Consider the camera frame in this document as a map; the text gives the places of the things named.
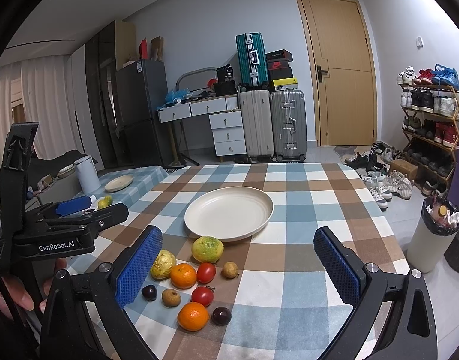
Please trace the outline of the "left hand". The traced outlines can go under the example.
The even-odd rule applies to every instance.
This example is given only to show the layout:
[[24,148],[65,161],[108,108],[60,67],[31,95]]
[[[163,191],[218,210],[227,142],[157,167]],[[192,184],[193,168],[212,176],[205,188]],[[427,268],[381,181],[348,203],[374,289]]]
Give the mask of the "left hand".
[[[64,270],[68,266],[67,261],[65,258],[57,258],[55,261],[55,269],[54,269],[54,274],[58,270]],[[43,285],[42,285],[42,290],[44,291],[45,296],[48,296],[50,293],[50,287],[52,285],[52,281],[54,278],[54,274],[52,277],[48,277]],[[5,278],[3,279],[7,290],[11,296],[11,299],[13,300],[16,305],[22,307],[26,311],[34,311],[34,301],[30,297],[29,293],[26,291],[25,287],[20,283],[20,281],[16,278]],[[44,314],[45,308],[47,305],[47,300],[43,300],[39,304],[39,310]],[[13,320],[13,317],[11,316],[11,312],[9,311],[8,305],[6,301],[4,300],[1,291],[0,291],[0,311],[7,316],[10,320]]]

